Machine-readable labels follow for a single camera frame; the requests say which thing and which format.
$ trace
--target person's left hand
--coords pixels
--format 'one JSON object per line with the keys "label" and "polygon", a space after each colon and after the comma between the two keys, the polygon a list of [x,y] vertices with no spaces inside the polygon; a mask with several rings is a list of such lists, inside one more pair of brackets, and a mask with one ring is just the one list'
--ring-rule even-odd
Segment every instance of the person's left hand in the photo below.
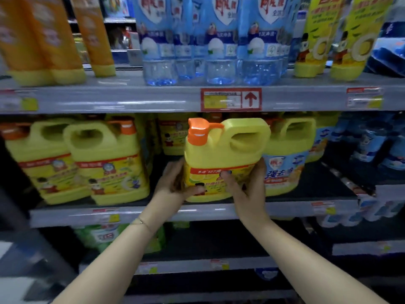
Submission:
{"label": "person's left hand", "polygon": [[184,190],[176,189],[176,179],[180,175],[183,165],[184,158],[179,161],[171,161],[166,165],[163,175],[156,185],[152,200],[140,214],[142,221],[151,230],[156,231],[165,221],[177,213],[185,199],[205,192],[203,186],[191,186]]}

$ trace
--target orange bottle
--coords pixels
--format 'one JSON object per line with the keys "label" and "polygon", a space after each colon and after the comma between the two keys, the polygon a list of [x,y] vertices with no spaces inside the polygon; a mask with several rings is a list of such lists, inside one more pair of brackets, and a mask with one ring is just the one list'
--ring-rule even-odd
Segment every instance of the orange bottle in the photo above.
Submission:
{"label": "orange bottle", "polygon": [[18,0],[58,84],[86,81],[62,0]]}
{"label": "orange bottle", "polygon": [[94,74],[115,76],[115,65],[99,0],[70,0]]}
{"label": "orange bottle", "polygon": [[19,85],[55,84],[17,0],[0,0],[0,49],[8,73]]}

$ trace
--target forearm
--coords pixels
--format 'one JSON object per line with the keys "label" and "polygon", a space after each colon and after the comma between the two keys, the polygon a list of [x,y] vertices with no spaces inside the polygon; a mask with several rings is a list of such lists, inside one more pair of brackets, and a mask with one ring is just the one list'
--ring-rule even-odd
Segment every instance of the forearm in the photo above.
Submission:
{"label": "forearm", "polygon": [[307,304],[387,304],[369,288],[278,227],[270,219],[247,228]]}
{"label": "forearm", "polygon": [[129,225],[53,303],[118,303],[153,235],[144,224]]}

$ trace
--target person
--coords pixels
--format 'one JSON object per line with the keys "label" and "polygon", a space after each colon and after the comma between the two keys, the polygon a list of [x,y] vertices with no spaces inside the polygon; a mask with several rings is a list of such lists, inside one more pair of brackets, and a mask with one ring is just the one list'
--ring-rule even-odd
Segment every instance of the person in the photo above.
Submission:
{"label": "person", "polygon": [[[58,297],[54,304],[113,304],[124,296],[158,228],[174,215],[188,197],[203,186],[177,190],[184,159],[167,164],[152,200],[115,240]],[[261,159],[250,174],[246,191],[235,178],[221,173],[233,195],[243,225],[276,261],[280,271],[306,304],[387,304],[376,293],[278,227],[265,211],[266,173]]]}

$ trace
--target hand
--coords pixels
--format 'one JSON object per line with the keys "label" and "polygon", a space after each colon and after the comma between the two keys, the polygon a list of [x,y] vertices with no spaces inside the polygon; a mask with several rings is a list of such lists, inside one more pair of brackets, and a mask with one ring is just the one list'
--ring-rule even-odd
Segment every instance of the hand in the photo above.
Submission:
{"label": "hand", "polygon": [[181,181],[181,175],[184,165],[184,158],[179,161],[169,162],[161,178],[156,185],[152,200],[140,214],[140,218],[151,230],[158,230],[159,227],[171,218],[185,199],[192,195],[205,192],[203,186],[192,186],[185,190],[178,190],[177,185]]}
{"label": "hand", "polygon": [[232,174],[221,172],[228,192],[233,196],[236,214],[250,231],[270,220],[265,210],[265,175],[266,164],[261,158],[252,169],[246,192],[243,192]]}

